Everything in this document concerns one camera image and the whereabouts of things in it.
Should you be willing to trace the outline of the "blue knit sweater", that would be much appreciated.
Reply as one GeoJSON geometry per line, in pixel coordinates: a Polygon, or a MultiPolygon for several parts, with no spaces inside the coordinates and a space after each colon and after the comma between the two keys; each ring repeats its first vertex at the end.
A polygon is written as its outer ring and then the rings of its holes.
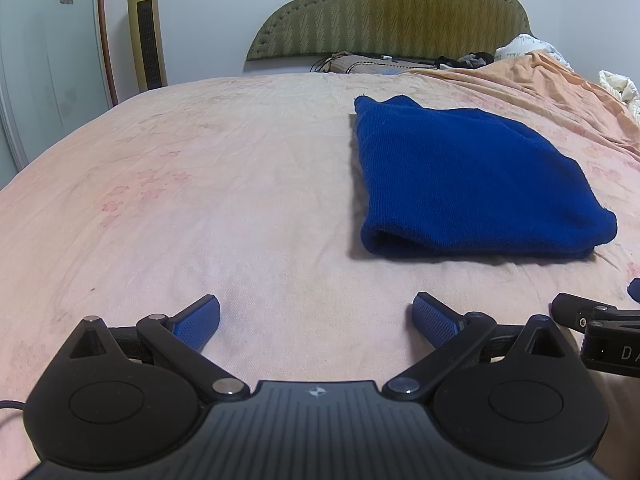
{"type": "Polygon", "coordinates": [[[355,112],[372,254],[573,260],[616,237],[578,163],[521,122],[408,96],[360,96],[355,112]]]}

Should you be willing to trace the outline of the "black dark clothes pile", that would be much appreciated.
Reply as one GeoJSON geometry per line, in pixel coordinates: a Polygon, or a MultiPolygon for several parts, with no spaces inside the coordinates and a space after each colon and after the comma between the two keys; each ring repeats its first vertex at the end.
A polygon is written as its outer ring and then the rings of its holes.
{"type": "Polygon", "coordinates": [[[495,57],[488,52],[471,52],[463,55],[462,58],[446,58],[440,56],[436,58],[434,64],[438,68],[465,68],[466,70],[476,70],[495,62],[495,57]]]}

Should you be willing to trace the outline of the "pink bed sheet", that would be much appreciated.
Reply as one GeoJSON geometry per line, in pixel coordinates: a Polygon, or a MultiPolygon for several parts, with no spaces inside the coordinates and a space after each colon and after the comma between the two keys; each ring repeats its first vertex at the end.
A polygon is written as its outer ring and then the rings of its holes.
{"type": "Polygon", "coordinates": [[[621,309],[639,274],[639,159],[415,72],[216,78],[136,96],[44,152],[1,193],[1,394],[23,400],[77,323],[221,304],[206,356],[239,378],[387,379],[427,355],[418,292],[522,324],[561,292],[621,309]],[[388,260],[360,229],[358,96],[521,122],[582,168],[617,219],[574,262],[388,260]]]}

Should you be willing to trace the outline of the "cream crumpled cloth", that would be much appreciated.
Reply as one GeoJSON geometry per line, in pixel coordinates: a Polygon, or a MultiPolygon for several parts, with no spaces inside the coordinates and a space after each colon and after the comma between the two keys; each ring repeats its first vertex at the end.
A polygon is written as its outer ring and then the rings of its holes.
{"type": "Polygon", "coordinates": [[[623,102],[634,121],[640,122],[640,94],[634,82],[627,76],[600,70],[599,84],[602,88],[623,102]]]}

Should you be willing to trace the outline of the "orange peach blanket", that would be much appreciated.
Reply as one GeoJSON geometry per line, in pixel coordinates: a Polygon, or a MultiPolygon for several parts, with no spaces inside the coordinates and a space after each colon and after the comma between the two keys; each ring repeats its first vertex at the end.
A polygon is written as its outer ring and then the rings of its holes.
{"type": "Polygon", "coordinates": [[[544,52],[529,52],[477,70],[450,68],[415,73],[490,96],[639,159],[639,125],[624,104],[544,52]]]}

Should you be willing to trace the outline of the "beige patterned pillow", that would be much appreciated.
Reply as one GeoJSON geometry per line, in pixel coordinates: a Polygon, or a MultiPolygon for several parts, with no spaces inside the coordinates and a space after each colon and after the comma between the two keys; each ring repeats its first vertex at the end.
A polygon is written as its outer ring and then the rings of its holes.
{"type": "Polygon", "coordinates": [[[408,60],[390,55],[369,56],[349,52],[335,53],[317,68],[318,73],[397,75],[407,70],[434,70],[438,65],[432,60],[408,60]]]}

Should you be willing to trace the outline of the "glass wardrobe sliding door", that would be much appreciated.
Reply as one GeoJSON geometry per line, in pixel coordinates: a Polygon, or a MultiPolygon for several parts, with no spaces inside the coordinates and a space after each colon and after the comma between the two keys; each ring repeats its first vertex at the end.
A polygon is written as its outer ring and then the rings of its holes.
{"type": "Polygon", "coordinates": [[[116,102],[102,0],[1,0],[1,131],[17,169],[116,102]]]}

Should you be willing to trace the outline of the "white crumpled quilt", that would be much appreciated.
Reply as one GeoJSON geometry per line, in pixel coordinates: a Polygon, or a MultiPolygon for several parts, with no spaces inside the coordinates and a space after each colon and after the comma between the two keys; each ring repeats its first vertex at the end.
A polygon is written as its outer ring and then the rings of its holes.
{"type": "Polygon", "coordinates": [[[550,58],[553,58],[556,62],[563,65],[568,70],[572,70],[572,66],[560,51],[547,41],[540,40],[529,34],[519,34],[512,39],[508,44],[500,47],[496,50],[494,58],[496,61],[502,61],[506,58],[517,58],[518,56],[526,55],[529,52],[544,51],[550,58]]]}

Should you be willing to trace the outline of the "olive upholstered headboard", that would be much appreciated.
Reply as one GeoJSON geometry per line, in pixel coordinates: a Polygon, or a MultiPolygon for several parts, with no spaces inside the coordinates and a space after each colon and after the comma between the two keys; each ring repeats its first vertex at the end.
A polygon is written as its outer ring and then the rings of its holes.
{"type": "Polygon", "coordinates": [[[460,58],[495,52],[529,31],[518,0],[293,0],[262,24],[246,57],[460,58]]]}

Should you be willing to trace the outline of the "gold tower fan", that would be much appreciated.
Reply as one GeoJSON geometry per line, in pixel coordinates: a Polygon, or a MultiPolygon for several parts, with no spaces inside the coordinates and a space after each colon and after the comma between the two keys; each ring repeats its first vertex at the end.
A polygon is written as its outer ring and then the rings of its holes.
{"type": "Polygon", "coordinates": [[[127,0],[134,70],[140,92],[167,86],[158,0],[127,0]]]}

